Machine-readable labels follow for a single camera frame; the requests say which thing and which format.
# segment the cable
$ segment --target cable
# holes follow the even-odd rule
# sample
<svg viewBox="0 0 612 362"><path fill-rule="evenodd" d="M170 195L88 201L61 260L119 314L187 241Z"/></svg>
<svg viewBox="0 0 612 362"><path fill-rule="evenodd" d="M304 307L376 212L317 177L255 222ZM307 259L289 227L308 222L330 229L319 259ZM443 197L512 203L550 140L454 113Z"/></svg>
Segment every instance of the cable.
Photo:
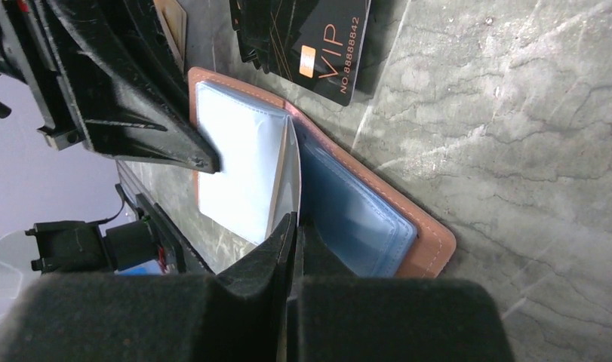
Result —
<svg viewBox="0 0 612 362"><path fill-rule="evenodd" d="M124 193L121 190L121 184L118 183L115 185L115 190L117 190L117 193L119 194L119 197L121 198L121 207L119 208L119 212L117 212L117 214L115 214L113 217L109 217L107 219L101 219L101 220L97 220L97 221L93 221L93 224L97 224L97 225L105 225L108 222L113 221L114 219L116 219L119 215L121 215L121 212L124 210L125 207L125 197L124 197Z"/></svg>

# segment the open wallet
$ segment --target open wallet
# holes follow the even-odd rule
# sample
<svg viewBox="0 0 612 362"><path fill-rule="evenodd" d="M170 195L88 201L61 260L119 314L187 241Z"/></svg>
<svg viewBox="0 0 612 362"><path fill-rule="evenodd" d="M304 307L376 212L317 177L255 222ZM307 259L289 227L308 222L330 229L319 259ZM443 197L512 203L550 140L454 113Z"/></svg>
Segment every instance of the open wallet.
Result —
<svg viewBox="0 0 612 362"><path fill-rule="evenodd" d="M361 277L434 278L454 235L353 158L289 102L202 68L188 74L190 119L222 170L194 171L199 210L260 244L298 212Z"/></svg>

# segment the brown leather trim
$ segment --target brown leather trim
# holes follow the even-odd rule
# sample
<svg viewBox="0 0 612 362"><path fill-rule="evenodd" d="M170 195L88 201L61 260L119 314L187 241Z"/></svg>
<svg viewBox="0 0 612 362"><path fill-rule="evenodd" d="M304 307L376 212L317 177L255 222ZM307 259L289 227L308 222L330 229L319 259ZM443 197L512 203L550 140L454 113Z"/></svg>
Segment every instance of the brown leather trim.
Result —
<svg viewBox="0 0 612 362"><path fill-rule="evenodd" d="M415 203L408 200L390 184L383 181L375 173L365 167L356 158L339 147L333 140L325 135L314 122L295 106L268 91L254 87L251 84L211 72L202 68L192 68L188 74L190 87L190 118L196 124L195 112L195 86L200 81L214 81L224 84L246 94L250 94L260 100L265 100L274 106L284 108L291 113L295 119L307 127L314 137L335 157L339 162L355 174L359 179L370 186L375 192L385 198L402 215L408 218L417 227L417 240L407 252L404 261L396 273L398 277L406 278L434 278L445 267L448 260L457 248L457 241L450 232L439 221L423 211ZM198 180L195 178L195 193Z"/></svg>

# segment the tabletop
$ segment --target tabletop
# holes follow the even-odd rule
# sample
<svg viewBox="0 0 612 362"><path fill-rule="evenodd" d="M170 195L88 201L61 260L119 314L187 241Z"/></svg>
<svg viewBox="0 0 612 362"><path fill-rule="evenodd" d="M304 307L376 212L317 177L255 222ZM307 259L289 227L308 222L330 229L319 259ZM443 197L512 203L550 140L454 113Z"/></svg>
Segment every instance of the tabletop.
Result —
<svg viewBox="0 0 612 362"><path fill-rule="evenodd" d="M272 91L457 236L517 360L612 360L612 0L379 0L342 107L243 64L228 2L180 0L186 66ZM130 164L215 271L253 249L188 170Z"/></svg>

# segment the card chip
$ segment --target card chip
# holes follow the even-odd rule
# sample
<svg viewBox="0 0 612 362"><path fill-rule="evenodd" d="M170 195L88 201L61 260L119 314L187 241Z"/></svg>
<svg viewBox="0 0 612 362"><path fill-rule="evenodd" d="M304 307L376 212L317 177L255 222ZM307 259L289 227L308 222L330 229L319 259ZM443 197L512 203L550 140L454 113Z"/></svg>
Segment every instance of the card chip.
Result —
<svg viewBox="0 0 612 362"><path fill-rule="evenodd" d="M301 46L301 64L299 65L299 73L308 78L312 78L315 74L315 57L317 50L307 45Z"/></svg>

